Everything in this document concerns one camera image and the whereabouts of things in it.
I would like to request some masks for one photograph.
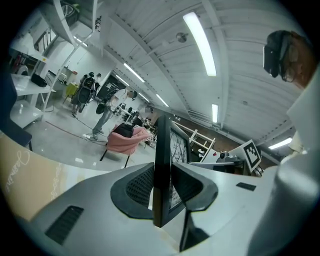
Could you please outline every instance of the white ceiling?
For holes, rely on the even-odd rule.
[[[267,140],[261,143],[264,148],[293,135],[294,128],[290,130],[286,112],[301,91],[279,77],[272,78],[263,69],[263,46],[270,33],[294,30],[304,34],[278,2],[98,2],[96,16],[102,15],[103,20],[101,40],[109,54],[118,59],[115,71],[128,83],[134,83],[156,108],[166,109],[156,97],[159,94],[169,105],[168,111],[211,127],[211,105],[217,104],[219,129],[260,143]],[[216,77],[207,76],[199,49],[183,20],[183,15],[189,12],[199,16],[204,28]],[[188,34],[185,43],[176,39],[180,32]],[[124,61],[146,82],[142,83],[126,69]],[[287,153],[286,149],[277,152],[282,156]]]

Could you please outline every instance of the monitor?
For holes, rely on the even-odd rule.
[[[184,209],[172,183],[171,165],[190,162],[191,150],[188,135],[167,116],[157,123],[152,211],[154,225],[161,228]]]

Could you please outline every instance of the floor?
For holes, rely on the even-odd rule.
[[[97,102],[90,102],[74,118],[71,113],[70,99],[63,104],[63,98],[54,102],[54,107],[47,109],[42,121],[30,124],[26,130],[32,134],[33,151],[43,157],[63,164],[99,171],[115,171],[125,166],[127,155],[108,151],[103,160],[99,161],[105,151],[107,135],[115,124],[123,121],[113,116],[103,127],[98,141],[91,142],[92,128],[101,115],[96,114]],[[145,147],[141,142],[135,153],[130,156],[127,166],[154,162],[156,149]]]

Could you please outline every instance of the pink fabric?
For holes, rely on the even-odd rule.
[[[131,138],[123,137],[119,133],[113,132],[117,127],[118,125],[114,126],[108,137],[107,150],[132,155],[136,151],[139,142],[152,136],[144,127],[138,127],[133,129]]]

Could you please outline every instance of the black vent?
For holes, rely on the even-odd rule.
[[[59,245],[62,245],[83,211],[83,208],[69,206],[49,227],[45,234]]]
[[[127,195],[137,203],[148,207],[150,193],[154,186],[154,167],[141,173],[126,185]]]
[[[201,181],[185,173],[177,170],[171,173],[173,185],[183,202],[187,202],[195,197],[203,189]]]

